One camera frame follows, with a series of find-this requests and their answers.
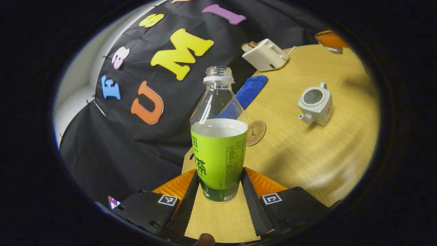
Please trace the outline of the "round wooden coaster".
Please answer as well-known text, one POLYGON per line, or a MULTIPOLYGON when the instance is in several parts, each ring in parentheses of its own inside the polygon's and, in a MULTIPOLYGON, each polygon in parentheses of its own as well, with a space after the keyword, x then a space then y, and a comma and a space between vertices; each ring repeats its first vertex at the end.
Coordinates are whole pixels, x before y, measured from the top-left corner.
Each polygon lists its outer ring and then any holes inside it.
POLYGON ((248 126, 247 131, 247 146, 253 146, 258 144, 266 134, 266 124, 264 121, 253 121, 248 126))

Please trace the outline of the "white toaster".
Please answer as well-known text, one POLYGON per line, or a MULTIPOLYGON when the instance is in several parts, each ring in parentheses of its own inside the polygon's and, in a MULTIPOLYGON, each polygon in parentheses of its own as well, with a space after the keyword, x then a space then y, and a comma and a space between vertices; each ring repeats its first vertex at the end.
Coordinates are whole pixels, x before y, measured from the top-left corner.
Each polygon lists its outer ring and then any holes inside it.
POLYGON ((264 39, 250 52, 242 54, 242 58, 259 72, 281 69, 289 60, 289 56, 270 39, 264 39))

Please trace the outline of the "blue towel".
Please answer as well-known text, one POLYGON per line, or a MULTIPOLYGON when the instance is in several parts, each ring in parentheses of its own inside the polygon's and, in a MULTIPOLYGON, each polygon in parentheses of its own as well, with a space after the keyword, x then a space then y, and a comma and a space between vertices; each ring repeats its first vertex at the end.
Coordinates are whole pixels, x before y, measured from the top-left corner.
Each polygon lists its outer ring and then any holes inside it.
POLYGON ((230 103, 221 111, 216 118, 238 119, 244 111, 258 96, 260 91, 267 84, 267 76, 255 76, 248 78, 242 88, 231 98, 230 103))

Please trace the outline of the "green label water bottle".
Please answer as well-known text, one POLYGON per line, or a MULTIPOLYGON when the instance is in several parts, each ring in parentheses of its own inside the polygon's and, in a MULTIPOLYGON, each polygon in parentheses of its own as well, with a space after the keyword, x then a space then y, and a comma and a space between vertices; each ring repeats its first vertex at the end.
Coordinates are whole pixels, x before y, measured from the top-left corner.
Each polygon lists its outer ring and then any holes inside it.
POLYGON ((206 90, 190 118, 201 190, 214 203, 236 197, 245 158, 249 124, 233 83, 229 67, 208 67, 203 79, 206 90))

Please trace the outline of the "black backdrop cloth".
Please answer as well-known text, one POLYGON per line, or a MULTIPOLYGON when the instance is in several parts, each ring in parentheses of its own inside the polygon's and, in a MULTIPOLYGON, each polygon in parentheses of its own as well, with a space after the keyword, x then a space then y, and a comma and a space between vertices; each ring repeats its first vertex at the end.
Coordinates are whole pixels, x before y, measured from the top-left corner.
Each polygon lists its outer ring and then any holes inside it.
POLYGON ((167 0, 141 13, 100 51, 94 98, 64 132, 60 154, 72 179, 108 205, 179 176, 206 68, 230 67, 238 92, 256 71, 242 44, 312 45, 328 29, 287 0, 167 0))

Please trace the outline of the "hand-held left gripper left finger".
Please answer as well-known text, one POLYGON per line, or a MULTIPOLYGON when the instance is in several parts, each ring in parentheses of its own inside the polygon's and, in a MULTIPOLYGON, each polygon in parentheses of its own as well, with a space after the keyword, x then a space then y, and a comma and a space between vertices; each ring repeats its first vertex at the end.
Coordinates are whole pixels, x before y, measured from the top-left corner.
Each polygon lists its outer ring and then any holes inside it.
POLYGON ((153 191, 144 189, 112 204, 112 212, 133 226, 169 240, 185 240, 199 186, 190 170, 153 191))

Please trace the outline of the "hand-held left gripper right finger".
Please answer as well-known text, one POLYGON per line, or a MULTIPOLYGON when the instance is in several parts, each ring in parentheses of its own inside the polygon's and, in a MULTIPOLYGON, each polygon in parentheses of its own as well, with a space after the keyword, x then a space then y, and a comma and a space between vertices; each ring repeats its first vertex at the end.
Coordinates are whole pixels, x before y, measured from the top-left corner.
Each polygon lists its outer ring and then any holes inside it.
POLYGON ((305 189, 286 188, 248 167, 241 184, 256 235, 295 235, 326 217, 331 208, 305 189))

